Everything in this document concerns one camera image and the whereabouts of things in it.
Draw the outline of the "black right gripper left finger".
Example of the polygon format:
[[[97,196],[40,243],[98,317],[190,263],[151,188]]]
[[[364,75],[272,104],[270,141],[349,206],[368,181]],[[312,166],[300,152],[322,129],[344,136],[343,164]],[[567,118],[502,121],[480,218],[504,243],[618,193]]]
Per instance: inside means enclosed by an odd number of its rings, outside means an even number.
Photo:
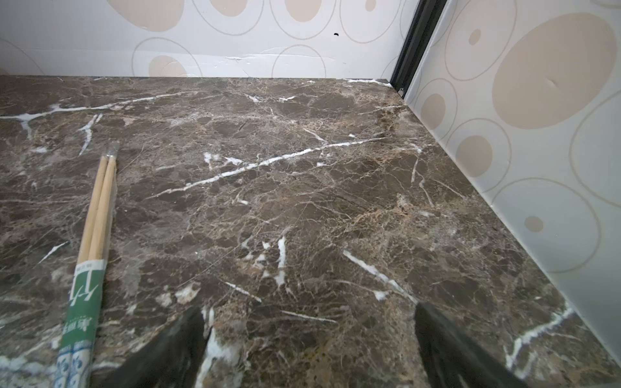
[[[104,387],[193,387],[208,342],[202,309],[191,307],[104,381]]]

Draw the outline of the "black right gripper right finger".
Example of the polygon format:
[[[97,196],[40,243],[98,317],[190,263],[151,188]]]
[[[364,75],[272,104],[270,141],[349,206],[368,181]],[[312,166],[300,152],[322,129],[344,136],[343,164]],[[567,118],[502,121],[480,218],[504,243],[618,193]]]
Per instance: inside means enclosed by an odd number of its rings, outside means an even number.
[[[526,387],[435,306],[415,309],[419,354],[432,387]]]

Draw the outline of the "green clear chopstick wrapper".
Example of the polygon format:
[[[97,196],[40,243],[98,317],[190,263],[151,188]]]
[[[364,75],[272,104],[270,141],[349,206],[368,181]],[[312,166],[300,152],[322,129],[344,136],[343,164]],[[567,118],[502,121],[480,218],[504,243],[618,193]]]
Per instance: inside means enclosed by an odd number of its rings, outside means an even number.
[[[120,148],[119,142],[112,142],[102,155],[116,158]],[[100,320],[104,278],[108,265],[110,239],[113,225],[113,207],[116,200],[116,176],[106,227],[106,239],[103,245],[103,259],[89,260],[78,264],[74,269],[66,321],[62,336],[56,370],[54,387],[88,387],[92,371],[95,338]]]

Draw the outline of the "wooden disposable chopsticks pair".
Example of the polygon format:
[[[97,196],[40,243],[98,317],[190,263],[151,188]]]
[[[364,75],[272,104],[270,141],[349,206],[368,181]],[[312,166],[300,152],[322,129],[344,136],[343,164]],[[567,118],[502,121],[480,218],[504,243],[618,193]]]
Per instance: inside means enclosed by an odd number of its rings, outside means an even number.
[[[87,211],[82,241],[80,244],[78,264],[89,260],[102,260],[103,247],[106,239],[106,227],[113,194],[113,183],[116,176],[116,158],[105,155],[95,178],[92,197]]]

